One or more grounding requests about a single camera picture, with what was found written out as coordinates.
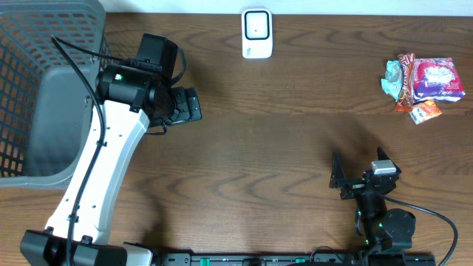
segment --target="wood grain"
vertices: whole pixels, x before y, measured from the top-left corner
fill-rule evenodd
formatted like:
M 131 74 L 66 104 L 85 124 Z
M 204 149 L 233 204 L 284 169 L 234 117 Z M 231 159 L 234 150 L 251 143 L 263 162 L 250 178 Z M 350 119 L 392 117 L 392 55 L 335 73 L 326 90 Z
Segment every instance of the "wood grain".
M 111 243 L 238 253 L 362 245 L 355 203 L 328 189 L 331 156 L 337 151 L 346 174 L 357 177 L 383 146 L 403 170 L 391 196 L 451 218 L 460 240 L 449 265 L 470 265 L 473 18 L 274 16 L 273 55 L 265 60 L 241 56 L 239 20 L 108 14 L 116 56 L 134 57 L 143 33 L 182 47 L 182 85 L 198 88 L 203 109 L 203 120 L 141 140 L 118 196 Z M 379 81 L 385 63 L 409 51 L 453 57 L 467 91 L 419 126 L 392 111 Z M 25 263 L 18 249 L 24 231 L 41 230 L 62 194 L 0 190 L 0 264 Z M 439 262 L 452 230 L 413 213 L 413 250 Z

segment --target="gray plastic basket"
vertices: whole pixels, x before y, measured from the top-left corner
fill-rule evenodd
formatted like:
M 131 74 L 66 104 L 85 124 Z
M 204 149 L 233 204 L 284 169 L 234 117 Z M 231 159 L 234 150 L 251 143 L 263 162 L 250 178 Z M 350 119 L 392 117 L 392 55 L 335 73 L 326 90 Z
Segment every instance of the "gray plastic basket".
M 0 2 L 0 187 L 66 188 L 92 107 L 52 34 L 110 54 L 96 0 Z M 89 82 L 107 62 L 64 47 Z

